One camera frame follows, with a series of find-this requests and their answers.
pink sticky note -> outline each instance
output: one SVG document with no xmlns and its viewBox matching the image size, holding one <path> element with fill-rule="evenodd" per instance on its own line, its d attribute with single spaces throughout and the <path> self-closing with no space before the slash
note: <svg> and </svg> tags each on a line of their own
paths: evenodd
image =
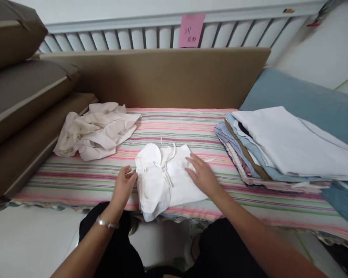
<svg viewBox="0 0 348 278">
<path fill-rule="evenodd" d="M 182 15 L 179 47 L 198 47 L 205 14 Z"/>
</svg>

striped mattress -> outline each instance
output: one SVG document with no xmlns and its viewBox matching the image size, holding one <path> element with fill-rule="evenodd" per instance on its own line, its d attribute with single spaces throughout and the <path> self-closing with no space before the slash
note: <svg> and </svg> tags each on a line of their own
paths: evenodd
<svg viewBox="0 0 348 278">
<path fill-rule="evenodd" d="M 95 161 L 52 155 L 12 199 L 17 204 L 52 204 L 67 207 L 92 207 L 109 201 L 121 167 L 135 166 L 135 157 L 148 143 L 177 146 L 187 144 L 191 151 L 209 162 L 223 188 L 235 201 L 263 222 L 281 227 L 327 232 L 348 239 L 348 222 L 319 194 L 280 193 L 249 188 L 228 157 L 214 132 L 225 114 L 236 109 L 158 109 L 128 108 L 140 113 L 137 129 L 121 144 L 116 154 Z M 136 187 L 127 210 L 139 210 Z M 168 208 L 166 217 L 216 220 L 222 213 L 210 200 Z"/>
</svg>

bracelet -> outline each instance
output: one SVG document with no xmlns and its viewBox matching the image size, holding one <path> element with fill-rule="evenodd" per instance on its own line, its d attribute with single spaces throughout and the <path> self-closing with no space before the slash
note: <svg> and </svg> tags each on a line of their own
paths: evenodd
<svg viewBox="0 0 348 278">
<path fill-rule="evenodd" d="M 119 228 L 119 224 L 116 225 L 116 224 L 112 224 L 112 223 L 107 223 L 101 219 L 100 215 L 98 215 L 96 222 L 99 225 L 106 226 L 109 229 L 118 229 Z"/>
</svg>

radiator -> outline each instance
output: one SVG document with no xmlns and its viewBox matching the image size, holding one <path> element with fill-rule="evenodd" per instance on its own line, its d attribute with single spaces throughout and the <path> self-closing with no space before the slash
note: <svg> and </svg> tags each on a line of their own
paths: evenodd
<svg viewBox="0 0 348 278">
<path fill-rule="evenodd" d="M 199 48 L 269 47 L 275 64 L 307 18 L 322 3 L 207 13 Z M 47 25 L 43 53 L 178 48 L 181 15 L 96 20 Z"/>
</svg>

blue pillow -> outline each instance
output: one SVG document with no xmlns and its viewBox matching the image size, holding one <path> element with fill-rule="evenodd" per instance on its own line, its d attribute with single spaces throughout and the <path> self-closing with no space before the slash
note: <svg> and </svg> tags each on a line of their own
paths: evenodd
<svg viewBox="0 0 348 278">
<path fill-rule="evenodd" d="M 241 111 L 284 106 L 348 144 L 348 95 L 265 68 L 251 88 Z"/>
</svg>

